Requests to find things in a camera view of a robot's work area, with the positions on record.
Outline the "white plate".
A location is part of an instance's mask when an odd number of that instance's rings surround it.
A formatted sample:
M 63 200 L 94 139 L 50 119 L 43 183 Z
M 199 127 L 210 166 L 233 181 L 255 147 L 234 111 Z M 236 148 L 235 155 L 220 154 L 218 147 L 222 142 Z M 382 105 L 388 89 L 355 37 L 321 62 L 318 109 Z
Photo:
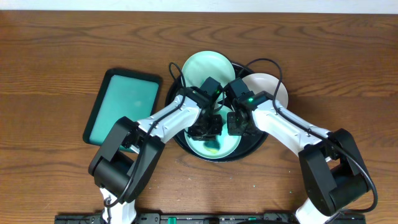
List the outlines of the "white plate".
M 254 94 L 258 94 L 261 91 L 266 91 L 272 95 L 274 94 L 279 82 L 278 78 L 268 73 L 253 73 L 242 78 L 242 80 L 249 90 L 254 92 Z M 288 106 L 289 95 L 283 83 L 280 84 L 278 89 L 277 100 L 283 107 L 286 108 Z

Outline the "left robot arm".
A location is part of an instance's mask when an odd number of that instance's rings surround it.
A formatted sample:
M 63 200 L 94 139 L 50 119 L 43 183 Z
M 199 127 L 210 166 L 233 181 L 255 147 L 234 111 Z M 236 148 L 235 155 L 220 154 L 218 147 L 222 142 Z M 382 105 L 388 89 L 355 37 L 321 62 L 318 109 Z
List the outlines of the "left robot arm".
M 134 202 L 144 190 L 164 150 L 176 134 L 214 140 L 222 118 L 214 108 L 221 84 L 207 78 L 201 87 L 183 87 L 173 102 L 152 116 L 118 119 L 89 164 L 88 172 L 104 197 L 102 223 L 132 223 Z

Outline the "green scrubbing sponge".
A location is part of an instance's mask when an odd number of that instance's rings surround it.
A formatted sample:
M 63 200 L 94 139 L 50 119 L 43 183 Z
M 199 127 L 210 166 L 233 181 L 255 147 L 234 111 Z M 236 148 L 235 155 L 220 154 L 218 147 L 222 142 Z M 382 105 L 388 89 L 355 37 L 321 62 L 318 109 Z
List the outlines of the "green scrubbing sponge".
M 204 141 L 201 147 L 201 152 L 206 155 L 215 156 L 220 153 L 221 144 L 217 140 Z

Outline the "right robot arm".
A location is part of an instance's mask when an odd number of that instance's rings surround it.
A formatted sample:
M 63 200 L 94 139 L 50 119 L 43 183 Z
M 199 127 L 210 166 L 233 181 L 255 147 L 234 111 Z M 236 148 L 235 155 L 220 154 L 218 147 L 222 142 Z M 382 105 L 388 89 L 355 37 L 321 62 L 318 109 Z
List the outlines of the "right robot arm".
M 233 111 L 227 115 L 232 136 L 270 134 L 299 158 L 305 203 L 295 212 L 299 223 L 330 223 L 345 206 L 372 190 L 369 172 L 353 136 L 331 132 L 293 114 L 266 91 L 254 94 L 242 79 L 225 87 Z

